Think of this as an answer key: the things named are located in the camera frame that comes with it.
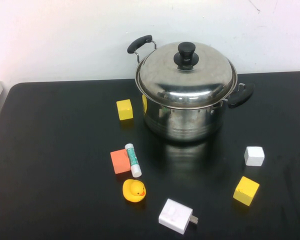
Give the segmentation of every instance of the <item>white block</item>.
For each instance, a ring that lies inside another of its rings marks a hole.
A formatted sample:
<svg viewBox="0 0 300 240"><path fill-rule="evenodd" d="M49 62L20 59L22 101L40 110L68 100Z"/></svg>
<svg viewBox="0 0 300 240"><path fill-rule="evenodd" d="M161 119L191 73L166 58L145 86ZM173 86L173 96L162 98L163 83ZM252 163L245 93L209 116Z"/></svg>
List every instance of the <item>white block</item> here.
<svg viewBox="0 0 300 240"><path fill-rule="evenodd" d="M265 159L265 153L260 146L247 146L244 153L244 160L247 166L260 167Z"/></svg>
<svg viewBox="0 0 300 240"><path fill-rule="evenodd" d="M180 234L184 234L193 210L168 199L159 215L159 223Z"/></svg>

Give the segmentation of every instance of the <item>pot lid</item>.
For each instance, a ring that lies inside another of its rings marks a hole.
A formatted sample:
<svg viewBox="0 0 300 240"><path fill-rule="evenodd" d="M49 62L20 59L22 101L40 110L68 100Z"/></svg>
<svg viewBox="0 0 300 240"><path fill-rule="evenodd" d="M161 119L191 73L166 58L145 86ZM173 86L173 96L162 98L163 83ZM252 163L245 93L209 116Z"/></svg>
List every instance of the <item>pot lid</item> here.
<svg viewBox="0 0 300 240"><path fill-rule="evenodd" d="M176 109L211 106L228 96L237 73L219 51L197 42L157 48L138 65L136 82L153 101Z"/></svg>

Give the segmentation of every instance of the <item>rubber duck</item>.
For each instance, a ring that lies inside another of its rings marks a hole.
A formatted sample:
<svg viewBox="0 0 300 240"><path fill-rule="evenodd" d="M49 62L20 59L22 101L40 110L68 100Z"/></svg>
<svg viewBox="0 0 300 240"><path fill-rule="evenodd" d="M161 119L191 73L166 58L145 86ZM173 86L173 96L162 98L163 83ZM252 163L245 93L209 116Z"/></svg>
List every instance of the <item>rubber duck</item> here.
<svg viewBox="0 0 300 240"><path fill-rule="evenodd" d="M138 180L125 180L122 187L123 196L130 202L140 202L146 196L145 185Z"/></svg>

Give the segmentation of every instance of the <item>white wall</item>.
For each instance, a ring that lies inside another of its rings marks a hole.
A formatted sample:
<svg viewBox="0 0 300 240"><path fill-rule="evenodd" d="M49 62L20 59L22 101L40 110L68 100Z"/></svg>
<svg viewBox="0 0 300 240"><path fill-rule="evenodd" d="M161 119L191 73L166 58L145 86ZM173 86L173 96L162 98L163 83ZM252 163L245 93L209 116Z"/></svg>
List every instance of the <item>white wall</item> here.
<svg viewBox="0 0 300 240"><path fill-rule="evenodd" d="M147 34L210 44L238 73L300 71L300 0L0 0L2 99L20 82L132 78L127 47Z"/></svg>

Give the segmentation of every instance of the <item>black knob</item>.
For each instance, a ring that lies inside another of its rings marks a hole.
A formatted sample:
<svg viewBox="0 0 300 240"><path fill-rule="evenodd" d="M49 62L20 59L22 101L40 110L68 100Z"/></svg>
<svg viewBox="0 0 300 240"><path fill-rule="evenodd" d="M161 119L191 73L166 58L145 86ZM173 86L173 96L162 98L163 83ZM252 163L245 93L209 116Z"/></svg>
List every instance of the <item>black knob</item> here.
<svg viewBox="0 0 300 240"><path fill-rule="evenodd" d="M195 53L196 45L192 42L182 42L178 45L178 52L174 55L174 63L180 70L193 70L199 62L199 56Z"/></svg>
<svg viewBox="0 0 300 240"><path fill-rule="evenodd" d="M195 50L196 50L196 45L194 45L192 42L185 41L178 45L179 54L182 56L184 60L191 59Z"/></svg>

